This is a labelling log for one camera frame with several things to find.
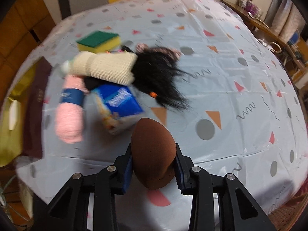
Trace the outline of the pink towel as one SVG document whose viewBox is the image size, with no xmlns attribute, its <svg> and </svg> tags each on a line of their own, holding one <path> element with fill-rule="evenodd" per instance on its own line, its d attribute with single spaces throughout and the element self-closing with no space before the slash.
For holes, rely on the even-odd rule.
<svg viewBox="0 0 308 231">
<path fill-rule="evenodd" d="M 84 130 L 84 100 L 89 91 L 82 77 L 65 77 L 59 104 L 55 111 L 55 134 L 65 143 L 82 141 Z"/>
</svg>

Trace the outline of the wooden side table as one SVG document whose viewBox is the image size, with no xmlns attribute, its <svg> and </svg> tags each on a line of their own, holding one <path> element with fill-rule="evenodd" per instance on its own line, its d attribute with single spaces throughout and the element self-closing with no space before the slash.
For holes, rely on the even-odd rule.
<svg viewBox="0 0 308 231">
<path fill-rule="evenodd" d="M 282 62 L 293 81 L 297 82 L 307 74 L 307 44 L 300 35 L 293 45 L 284 43 L 277 33 L 261 20 L 251 17 L 244 8 L 225 0 L 220 2 L 237 13 L 257 39 L 273 48 L 274 55 Z"/>
</svg>

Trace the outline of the patterned white tablecloth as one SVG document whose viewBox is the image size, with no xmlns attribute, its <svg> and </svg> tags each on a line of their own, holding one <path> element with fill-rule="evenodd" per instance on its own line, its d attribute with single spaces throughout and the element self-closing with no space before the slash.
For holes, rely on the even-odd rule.
<svg viewBox="0 0 308 231">
<path fill-rule="evenodd" d="M 188 99 L 184 111 L 165 110 L 132 89 L 145 116 L 168 128 L 184 155 L 209 173 L 234 173 L 266 213 L 297 193 L 307 177 L 307 130 L 296 91 L 275 55 L 235 13 L 214 0 L 122 0 L 68 17 L 23 62 L 16 76 L 7 67 L 1 80 L 17 85 L 39 57 L 53 67 L 35 136 L 43 157 L 21 157 L 18 177 L 50 202 L 75 172 L 92 174 L 123 154 L 131 131 L 107 133 L 95 95 L 85 99 L 82 142 L 64 143 L 54 130 L 55 110 L 64 84 L 61 64 L 78 54 L 77 41 L 102 30 L 137 43 L 182 52 L 178 90 Z"/>
</svg>

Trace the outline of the pink patterned scrunchie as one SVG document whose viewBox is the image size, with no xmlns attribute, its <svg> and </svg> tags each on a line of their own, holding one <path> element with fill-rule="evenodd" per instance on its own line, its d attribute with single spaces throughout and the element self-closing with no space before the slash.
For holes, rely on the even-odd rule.
<svg viewBox="0 0 308 231">
<path fill-rule="evenodd" d="M 147 44 L 144 44 L 144 43 L 138 43 L 135 47 L 135 50 L 137 53 L 144 53 L 144 52 L 164 53 L 170 56 L 173 60 L 179 60 L 182 56 L 181 51 L 179 51 L 178 49 L 171 49 L 171 48 L 166 48 L 162 46 L 149 47 Z"/>
</svg>

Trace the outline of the black hair wig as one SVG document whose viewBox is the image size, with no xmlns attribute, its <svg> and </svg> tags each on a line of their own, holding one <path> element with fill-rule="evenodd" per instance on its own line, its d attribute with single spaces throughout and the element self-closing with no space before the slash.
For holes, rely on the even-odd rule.
<svg viewBox="0 0 308 231">
<path fill-rule="evenodd" d="M 127 46 L 122 46 L 120 52 L 137 55 L 137 61 L 131 70 L 134 81 L 130 85 L 154 98 L 162 107 L 173 107 L 177 110 L 188 108 L 187 99 L 175 85 L 176 77 L 184 75 L 184 71 L 177 66 L 178 60 L 173 60 L 164 53 L 137 53 Z M 88 76 L 84 76 L 84 82 L 90 91 L 103 84 L 115 84 Z"/>
</svg>

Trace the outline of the beige knit cloth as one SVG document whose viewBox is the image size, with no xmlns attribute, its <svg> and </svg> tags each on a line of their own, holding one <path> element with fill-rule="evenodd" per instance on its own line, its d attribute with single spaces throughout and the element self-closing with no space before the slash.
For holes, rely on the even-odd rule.
<svg viewBox="0 0 308 231">
<path fill-rule="evenodd" d="M 131 72 L 137 55 L 130 52 L 99 53 L 80 52 L 69 62 L 68 73 L 88 76 L 119 85 L 130 85 L 134 81 Z"/>
</svg>

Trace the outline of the patterned curtain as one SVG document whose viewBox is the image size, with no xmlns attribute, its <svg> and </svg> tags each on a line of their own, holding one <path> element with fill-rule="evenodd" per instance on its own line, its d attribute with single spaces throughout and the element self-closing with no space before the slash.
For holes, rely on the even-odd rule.
<svg viewBox="0 0 308 231">
<path fill-rule="evenodd" d="M 303 29 L 305 20 L 291 0 L 272 0 L 264 23 L 278 34 L 282 42 L 287 43 Z"/>
</svg>

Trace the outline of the brown egg-shaped makeup sponge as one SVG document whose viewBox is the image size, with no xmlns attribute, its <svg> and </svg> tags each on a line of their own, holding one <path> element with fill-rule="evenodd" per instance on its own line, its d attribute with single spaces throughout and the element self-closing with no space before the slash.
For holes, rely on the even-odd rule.
<svg viewBox="0 0 308 231">
<path fill-rule="evenodd" d="M 149 190 L 166 186 L 174 177 L 175 140 L 167 128 L 150 119 L 140 119 L 131 136 L 131 154 L 138 180 Z"/>
</svg>

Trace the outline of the blue tissue pack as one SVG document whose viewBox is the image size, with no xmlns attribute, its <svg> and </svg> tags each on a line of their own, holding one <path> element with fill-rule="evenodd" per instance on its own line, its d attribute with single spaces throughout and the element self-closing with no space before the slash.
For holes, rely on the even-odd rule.
<svg viewBox="0 0 308 231">
<path fill-rule="evenodd" d="M 102 122 L 109 134 L 116 135 L 131 128 L 144 115 L 129 87 L 103 84 L 94 89 Z"/>
</svg>

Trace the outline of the green and yellow sponge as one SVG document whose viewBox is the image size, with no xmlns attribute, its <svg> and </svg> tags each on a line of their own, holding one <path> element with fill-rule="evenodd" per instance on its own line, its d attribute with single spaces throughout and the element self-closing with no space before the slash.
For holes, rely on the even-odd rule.
<svg viewBox="0 0 308 231">
<path fill-rule="evenodd" d="M 92 53 L 110 52 L 121 43 L 121 38 L 116 33 L 94 31 L 77 41 L 79 51 Z"/>
</svg>

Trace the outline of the wooden wardrobe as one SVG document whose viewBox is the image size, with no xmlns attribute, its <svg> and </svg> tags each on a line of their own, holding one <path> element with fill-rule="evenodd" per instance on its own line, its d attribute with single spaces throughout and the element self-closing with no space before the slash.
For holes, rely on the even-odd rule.
<svg viewBox="0 0 308 231">
<path fill-rule="evenodd" d="M 54 27 L 44 0 L 1 0 L 1 103 L 21 64 Z"/>
</svg>

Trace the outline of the green powder puff jar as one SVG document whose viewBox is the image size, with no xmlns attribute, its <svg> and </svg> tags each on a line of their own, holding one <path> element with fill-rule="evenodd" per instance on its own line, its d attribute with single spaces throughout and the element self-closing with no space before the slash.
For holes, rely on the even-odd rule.
<svg viewBox="0 0 308 231">
<path fill-rule="evenodd" d="M 66 60 L 65 62 L 63 62 L 61 65 L 60 65 L 60 70 L 61 70 L 61 73 L 66 76 L 68 73 L 69 73 L 69 70 L 70 70 L 70 61 L 69 60 Z"/>
</svg>

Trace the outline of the purple jar on table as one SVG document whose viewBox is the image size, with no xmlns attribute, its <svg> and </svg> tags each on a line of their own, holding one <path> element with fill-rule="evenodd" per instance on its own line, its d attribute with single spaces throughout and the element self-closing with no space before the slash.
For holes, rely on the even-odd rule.
<svg viewBox="0 0 308 231">
<path fill-rule="evenodd" d="M 258 7 L 252 1 L 248 1 L 246 4 L 246 10 L 252 15 L 255 15 L 258 11 Z"/>
</svg>

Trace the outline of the gold tray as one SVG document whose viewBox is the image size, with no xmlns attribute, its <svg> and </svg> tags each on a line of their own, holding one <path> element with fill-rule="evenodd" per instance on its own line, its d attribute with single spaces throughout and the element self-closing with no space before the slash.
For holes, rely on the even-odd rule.
<svg viewBox="0 0 308 231">
<path fill-rule="evenodd" d="M 19 79 L 3 105 L 1 167 L 16 157 L 42 157 L 42 110 L 51 64 L 40 57 Z"/>
</svg>

